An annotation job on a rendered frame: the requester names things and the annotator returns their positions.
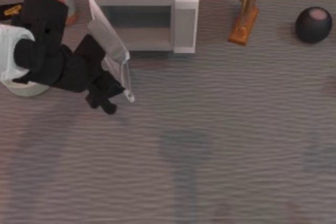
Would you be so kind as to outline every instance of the black cylinder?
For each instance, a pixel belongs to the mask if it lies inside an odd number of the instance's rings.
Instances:
[[[329,35],[332,28],[330,13],[321,7],[309,7],[300,13],[295,23],[298,38],[306,43],[318,43]]]

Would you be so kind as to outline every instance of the open lid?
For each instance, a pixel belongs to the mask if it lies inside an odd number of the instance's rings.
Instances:
[[[105,66],[110,73],[125,88],[124,94],[130,102],[134,102],[131,88],[128,60],[130,53],[110,22],[106,19],[100,7],[89,0],[93,20],[88,24],[89,33],[105,50]]]

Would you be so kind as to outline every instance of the black object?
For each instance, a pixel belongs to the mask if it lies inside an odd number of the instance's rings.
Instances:
[[[91,35],[86,35],[73,53],[62,45],[68,7],[57,0],[25,0],[22,11],[13,17],[12,25],[30,30],[35,41],[22,39],[14,49],[15,63],[29,69],[13,81],[28,81],[71,92],[89,91],[86,101],[91,108],[99,106],[114,114],[117,106],[109,99],[121,94],[124,87],[101,63],[105,51]]]
[[[0,5],[0,21],[10,20],[21,11],[23,3]]]
[[[318,43],[329,35],[332,28],[330,13],[321,7],[309,7],[300,13],[295,30],[298,38],[306,43]]]

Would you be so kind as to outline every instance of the black sphere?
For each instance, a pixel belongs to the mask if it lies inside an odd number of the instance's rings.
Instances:
[[[306,43],[318,43],[329,35],[332,28],[330,13],[321,7],[309,7],[300,13],[295,23],[295,32]]]

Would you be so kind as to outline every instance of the white sleeve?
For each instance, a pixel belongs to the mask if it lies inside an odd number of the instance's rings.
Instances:
[[[14,61],[14,49],[21,39],[35,41],[34,35],[25,28],[0,24],[0,81],[20,78],[29,72]]]

